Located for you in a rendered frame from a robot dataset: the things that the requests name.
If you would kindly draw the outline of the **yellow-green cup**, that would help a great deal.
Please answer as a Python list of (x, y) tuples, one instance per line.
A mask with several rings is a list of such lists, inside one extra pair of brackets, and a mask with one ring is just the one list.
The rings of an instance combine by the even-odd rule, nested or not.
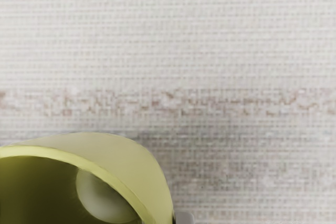
[(164, 173), (139, 143), (109, 133), (0, 147), (0, 224), (176, 224)]

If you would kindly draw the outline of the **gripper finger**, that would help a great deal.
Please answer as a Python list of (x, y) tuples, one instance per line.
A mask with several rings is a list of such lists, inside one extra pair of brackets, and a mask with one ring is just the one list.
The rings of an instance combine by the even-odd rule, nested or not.
[(175, 224), (195, 224), (195, 217), (187, 211), (176, 211)]

